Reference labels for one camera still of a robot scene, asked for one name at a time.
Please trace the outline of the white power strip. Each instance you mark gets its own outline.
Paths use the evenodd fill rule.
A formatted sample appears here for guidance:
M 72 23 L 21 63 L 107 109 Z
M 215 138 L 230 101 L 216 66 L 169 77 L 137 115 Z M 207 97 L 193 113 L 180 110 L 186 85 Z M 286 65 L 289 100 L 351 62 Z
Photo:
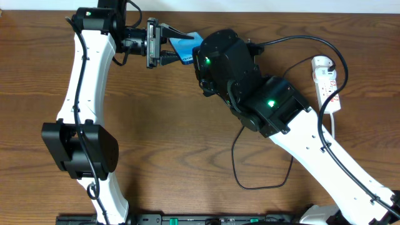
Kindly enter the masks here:
M 326 67 L 317 68 L 312 73 L 315 82 L 317 101 L 319 108 L 322 107 L 326 99 L 337 90 L 336 71 L 328 71 Z M 335 95 L 325 108 L 325 114 L 333 114 L 341 109 L 339 95 Z

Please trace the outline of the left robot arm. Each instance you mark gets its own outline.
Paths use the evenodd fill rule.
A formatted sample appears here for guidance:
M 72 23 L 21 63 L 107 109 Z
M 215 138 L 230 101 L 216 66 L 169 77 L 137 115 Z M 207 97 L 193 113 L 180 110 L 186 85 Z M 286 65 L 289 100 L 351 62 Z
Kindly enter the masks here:
M 129 202 L 116 178 L 117 140 L 104 127 L 108 72 L 116 55 L 146 58 L 155 68 L 178 60 L 161 46 L 169 38 L 189 35 L 151 17 L 147 26 L 126 24 L 126 1 L 99 1 L 80 7 L 67 19 L 74 31 L 74 62 L 65 100 L 54 122 L 42 125 L 41 136 L 57 167 L 87 192 L 96 210 L 95 224 L 133 224 Z

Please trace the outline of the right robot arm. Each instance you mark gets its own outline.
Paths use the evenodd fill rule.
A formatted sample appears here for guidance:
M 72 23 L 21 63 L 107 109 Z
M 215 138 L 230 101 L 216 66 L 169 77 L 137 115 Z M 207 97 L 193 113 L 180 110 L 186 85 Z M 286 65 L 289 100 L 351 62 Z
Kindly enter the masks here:
M 370 176 L 328 133 L 323 113 L 286 79 L 263 76 L 254 57 L 264 44 L 244 42 L 232 29 L 209 35 L 193 49 L 205 96 L 227 103 L 245 128 L 271 139 L 296 158 L 334 199 L 310 207 L 300 224 L 392 224 L 399 193 Z

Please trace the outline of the blue screen Galaxy smartphone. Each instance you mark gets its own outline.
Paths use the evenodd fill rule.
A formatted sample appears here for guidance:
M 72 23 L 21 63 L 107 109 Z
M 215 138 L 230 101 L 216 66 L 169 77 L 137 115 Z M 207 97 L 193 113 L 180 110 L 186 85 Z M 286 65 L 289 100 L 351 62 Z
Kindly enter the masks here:
M 190 32 L 187 35 L 191 36 L 192 39 L 169 39 L 172 48 L 179 56 L 180 61 L 183 65 L 193 63 L 193 49 L 200 46 L 203 41 L 203 38 L 199 35 L 198 32 Z

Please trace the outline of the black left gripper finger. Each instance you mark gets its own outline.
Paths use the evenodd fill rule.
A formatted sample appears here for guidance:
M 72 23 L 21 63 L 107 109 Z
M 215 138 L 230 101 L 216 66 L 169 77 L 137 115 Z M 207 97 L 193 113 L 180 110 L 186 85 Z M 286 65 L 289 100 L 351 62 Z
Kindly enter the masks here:
M 160 52 L 159 64 L 165 66 L 170 63 L 180 61 L 180 57 L 175 51 L 162 50 Z
M 190 36 L 186 33 L 183 33 L 170 25 L 162 23 L 159 25 L 160 27 L 160 35 L 164 38 L 177 38 L 177 39 L 194 39 L 193 36 Z

